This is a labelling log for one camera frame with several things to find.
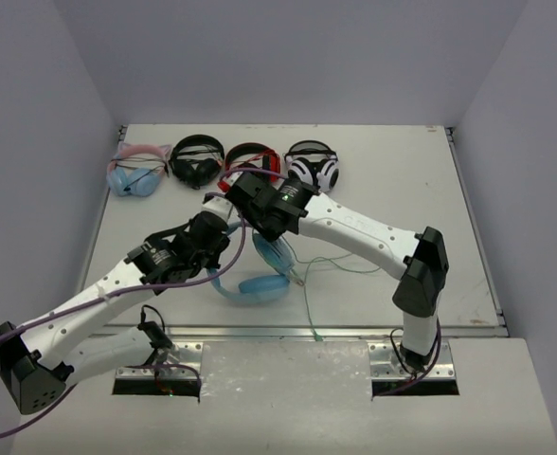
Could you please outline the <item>light blue headphones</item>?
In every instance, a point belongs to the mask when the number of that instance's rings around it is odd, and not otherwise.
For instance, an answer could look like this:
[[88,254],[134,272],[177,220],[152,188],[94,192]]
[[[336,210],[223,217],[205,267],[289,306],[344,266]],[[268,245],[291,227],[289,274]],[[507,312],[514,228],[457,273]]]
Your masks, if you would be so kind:
[[242,281],[238,285],[239,291],[235,292],[224,288],[218,270],[210,268],[207,270],[207,275],[211,277],[210,284],[220,295],[238,305],[259,305],[285,297],[291,282],[303,284],[294,270],[295,257],[283,239],[269,242],[253,230],[252,241],[259,256],[275,273]]

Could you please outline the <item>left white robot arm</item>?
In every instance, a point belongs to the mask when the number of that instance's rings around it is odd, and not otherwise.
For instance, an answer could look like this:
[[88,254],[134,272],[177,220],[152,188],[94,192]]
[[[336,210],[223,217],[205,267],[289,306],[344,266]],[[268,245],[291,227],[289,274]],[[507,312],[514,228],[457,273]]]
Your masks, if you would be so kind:
[[105,342],[91,336],[126,310],[167,289],[193,286],[217,266],[229,240],[229,210],[202,209],[182,226],[156,232],[101,279],[53,311],[0,324],[0,377],[23,415],[39,412],[82,380],[142,365],[171,347],[152,322]]

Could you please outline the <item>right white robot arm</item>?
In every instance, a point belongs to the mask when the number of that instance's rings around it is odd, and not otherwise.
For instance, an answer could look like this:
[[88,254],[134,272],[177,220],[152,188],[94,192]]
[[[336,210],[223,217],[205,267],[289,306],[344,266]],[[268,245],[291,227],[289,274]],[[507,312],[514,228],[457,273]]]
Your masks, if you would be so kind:
[[438,338],[438,305],[449,263],[441,232],[388,226],[334,201],[297,178],[277,188],[247,169],[223,176],[220,189],[266,240],[286,232],[338,246],[397,281],[392,301],[403,313],[400,357],[413,372],[430,360]]

